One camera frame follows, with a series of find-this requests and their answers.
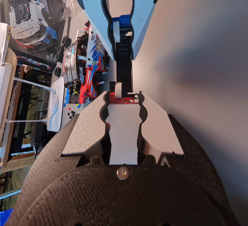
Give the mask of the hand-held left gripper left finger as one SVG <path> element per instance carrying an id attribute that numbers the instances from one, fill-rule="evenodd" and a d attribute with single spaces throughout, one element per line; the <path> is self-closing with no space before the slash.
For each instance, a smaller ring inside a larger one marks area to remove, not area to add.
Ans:
<path id="1" fill-rule="evenodd" d="M 79 113 L 62 156 L 83 156 L 89 162 L 92 156 L 98 155 L 105 164 L 110 163 L 111 141 L 106 123 L 108 105 L 109 92 L 104 91 Z"/>

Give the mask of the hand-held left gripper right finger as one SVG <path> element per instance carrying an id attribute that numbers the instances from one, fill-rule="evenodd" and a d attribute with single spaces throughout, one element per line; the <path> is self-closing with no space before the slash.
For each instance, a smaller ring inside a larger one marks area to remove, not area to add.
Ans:
<path id="1" fill-rule="evenodd" d="M 184 152 L 167 112 L 143 91 L 139 92 L 139 116 L 142 120 L 137 137 L 137 162 L 152 155 L 158 163 L 163 155 L 183 156 Z"/>

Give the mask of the black curved lego panel assembly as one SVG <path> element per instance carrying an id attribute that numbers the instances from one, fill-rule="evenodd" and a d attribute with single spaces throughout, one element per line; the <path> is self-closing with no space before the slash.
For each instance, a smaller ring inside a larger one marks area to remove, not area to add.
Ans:
<path id="1" fill-rule="evenodd" d="M 132 27 L 130 14 L 112 18 L 111 29 L 115 41 L 116 82 L 110 82 L 110 104 L 136 104 L 138 93 L 133 93 L 132 79 Z"/>

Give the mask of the pile of small lego pieces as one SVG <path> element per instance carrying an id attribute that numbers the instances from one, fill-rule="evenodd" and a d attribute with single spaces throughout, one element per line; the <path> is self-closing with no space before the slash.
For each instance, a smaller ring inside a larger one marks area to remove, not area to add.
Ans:
<path id="1" fill-rule="evenodd" d="M 79 113 L 81 104 L 67 104 L 63 103 L 63 115 L 62 118 L 71 119 L 77 113 Z"/>

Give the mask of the wide black lego tire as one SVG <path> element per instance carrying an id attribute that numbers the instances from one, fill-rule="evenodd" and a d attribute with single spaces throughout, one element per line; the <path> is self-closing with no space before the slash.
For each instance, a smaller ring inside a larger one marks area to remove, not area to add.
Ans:
<path id="1" fill-rule="evenodd" d="M 72 39 L 69 38 L 68 36 L 63 36 L 62 41 L 61 41 L 61 46 L 64 48 L 68 48 L 72 43 Z"/>

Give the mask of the red white blue lego car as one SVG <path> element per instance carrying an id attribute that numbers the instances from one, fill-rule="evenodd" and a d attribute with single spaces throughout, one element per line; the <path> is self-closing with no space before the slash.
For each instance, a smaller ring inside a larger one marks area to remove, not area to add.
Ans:
<path id="1" fill-rule="evenodd" d="M 109 70 L 110 56 L 88 20 L 86 28 L 78 30 L 74 42 L 65 48 L 63 58 L 64 86 L 67 104 L 85 104 L 98 96 L 101 74 Z"/>

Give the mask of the lego set box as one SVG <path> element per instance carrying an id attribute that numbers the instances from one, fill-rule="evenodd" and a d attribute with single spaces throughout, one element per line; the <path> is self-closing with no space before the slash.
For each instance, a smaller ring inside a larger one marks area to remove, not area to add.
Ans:
<path id="1" fill-rule="evenodd" d="M 8 47 L 19 63 L 45 72 L 55 69 L 63 11 L 62 0 L 1 0 L 1 22 L 11 28 Z"/>

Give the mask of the white book stand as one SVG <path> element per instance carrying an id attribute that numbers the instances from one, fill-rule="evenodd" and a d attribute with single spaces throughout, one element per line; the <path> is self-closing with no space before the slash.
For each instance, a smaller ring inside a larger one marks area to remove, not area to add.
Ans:
<path id="1" fill-rule="evenodd" d="M 50 87 L 46 87 L 40 84 L 36 84 L 33 82 L 29 82 L 23 79 L 19 79 L 14 77 L 15 75 L 15 67 L 11 63 L 1 63 L 1 72 L 0 72 L 0 117 L 1 117 L 1 136 L 4 132 L 4 127 L 6 123 L 15 123 L 15 122 L 48 122 L 51 123 L 53 115 L 57 112 L 59 103 L 61 99 L 59 99 L 56 90 Z M 47 111 L 47 117 L 43 120 L 7 120 L 7 113 L 9 108 L 10 97 L 12 95 L 12 87 L 14 80 L 28 83 L 31 85 L 36 85 L 42 87 L 50 92 L 49 95 L 49 106 Z"/>

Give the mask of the blue object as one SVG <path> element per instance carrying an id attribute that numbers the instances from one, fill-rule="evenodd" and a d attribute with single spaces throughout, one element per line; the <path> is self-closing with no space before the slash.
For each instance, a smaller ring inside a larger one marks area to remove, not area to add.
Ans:
<path id="1" fill-rule="evenodd" d="M 1 211 L 0 212 L 0 226 L 4 226 L 7 220 L 9 219 L 13 209 L 9 209 L 6 211 Z"/>

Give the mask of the wooden frame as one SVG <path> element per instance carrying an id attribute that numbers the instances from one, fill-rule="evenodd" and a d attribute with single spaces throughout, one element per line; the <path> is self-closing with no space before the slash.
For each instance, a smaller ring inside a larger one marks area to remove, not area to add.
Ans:
<path id="1" fill-rule="evenodd" d="M 7 120 L 14 121 L 16 119 L 18 103 L 21 93 L 21 86 L 21 81 L 14 80 Z M 11 140 L 14 132 L 14 124 L 14 122 L 6 123 L 1 151 L 1 169 L 5 168 L 8 163 Z"/>

